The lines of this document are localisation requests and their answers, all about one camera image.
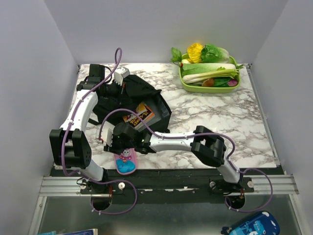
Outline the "Roald Dahl Charlie book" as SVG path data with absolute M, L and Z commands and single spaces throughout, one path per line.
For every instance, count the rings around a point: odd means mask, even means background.
M 145 123 L 148 123 L 155 117 L 154 112 L 145 102 L 141 102 L 137 106 L 135 113 L 138 114 Z M 124 116 L 123 120 L 124 122 L 129 123 L 136 130 L 139 130 L 142 126 L 144 126 L 143 123 L 138 119 L 138 117 L 133 114 Z

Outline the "pink cartoon pencil case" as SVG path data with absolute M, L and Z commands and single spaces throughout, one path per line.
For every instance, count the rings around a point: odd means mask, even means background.
M 133 148 L 125 149 L 120 155 L 114 154 L 115 167 L 119 174 L 129 175 L 137 169 L 137 157 Z

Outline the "black student backpack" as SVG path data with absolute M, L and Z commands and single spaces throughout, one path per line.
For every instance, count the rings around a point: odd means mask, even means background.
M 154 112 L 154 118 L 156 119 L 149 121 L 147 123 L 148 126 L 153 131 L 169 133 L 168 125 L 172 111 L 161 95 L 161 90 L 155 89 L 148 82 L 134 74 L 124 78 L 123 82 L 125 83 L 125 88 L 120 98 L 100 97 L 99 88 L 97 88 L 98 103 L 94 107 L 93 113 L 98 120 L 95 121 L 90 118 L 89 123 L 100 125 L 111 111 L 128 109 L 134 112 L 141 102 L 145 102 Z

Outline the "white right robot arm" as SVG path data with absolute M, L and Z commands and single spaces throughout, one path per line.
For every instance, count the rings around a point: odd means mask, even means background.
M 130 124 L 122 122 L 108 132 L 104 151 L 120 155 L 126 149 L 134 149 L 141 154 L 191 152 L 204 165 L 219 171 L 229 191 L 235 192 L 243 186 L 240 170 L 229 160 L 235 150 L 234 141 L 227 135 L 212 132 L 201 125 L 192 132 L 177 134 L 154 132 L 150 127 L 139 132 Z

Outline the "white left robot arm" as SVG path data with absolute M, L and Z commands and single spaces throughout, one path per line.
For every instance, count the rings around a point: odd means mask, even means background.
M 65 122 L 59 129 L 49 134 L 52 154 L 56 165 L 63 168 L 64 174 L 70 176 L 67 169 L 79 172 L 92 180 L 91 187 L 97 193 L 104 193 L 109 186 L 105 179 L 105 170 L 92 159 L 89 142 L 85 130 L 95 105 L 98 103 L 96 90 L 105 85 L 100 77 L 92 77 L 86 89 L 77 92 L 74 106 Z

